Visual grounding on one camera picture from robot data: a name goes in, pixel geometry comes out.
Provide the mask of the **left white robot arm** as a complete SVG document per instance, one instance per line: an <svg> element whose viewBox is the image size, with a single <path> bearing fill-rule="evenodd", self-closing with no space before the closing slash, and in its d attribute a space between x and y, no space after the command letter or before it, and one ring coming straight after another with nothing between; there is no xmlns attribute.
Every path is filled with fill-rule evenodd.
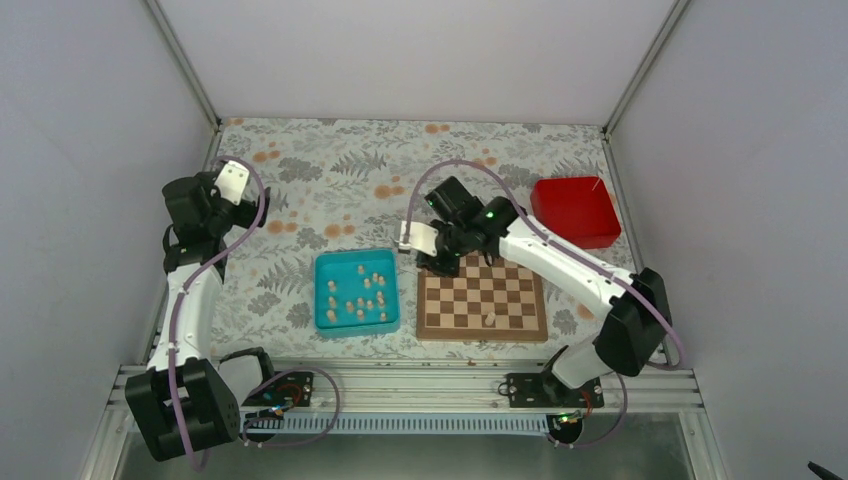
<svg viewBox="0 0 848 480"><path fill-rule="evenodd" d="M245 235L264 225L268 190L243 195L250 173L236 165L201 172L162 189L171 223L163 238L167 305L159 341L125 398L151 456L167 461L234 441L241 403L270 402L278 377L261 348L211 361L211 325L223 289L233 227Z"/></svg>

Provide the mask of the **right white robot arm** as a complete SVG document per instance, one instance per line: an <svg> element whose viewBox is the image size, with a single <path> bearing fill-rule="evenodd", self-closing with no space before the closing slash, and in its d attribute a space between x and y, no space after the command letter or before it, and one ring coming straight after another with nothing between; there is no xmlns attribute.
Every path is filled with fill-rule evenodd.
<svg viewBox="0 0 848 480"><path fill-rule="evenodd" d="M425 200L436 219L406 217L399 227L398 247L415 251L418 267L456 277L460 259L471 253L508 260L574 296L601 320L597 334L561 348L544 366L541 391L552 406L567 406L595 378L638 376L670 336L668 298L657 272L634 273L601 261L544 227L510 191L484 204L449 177Z"/></svg>

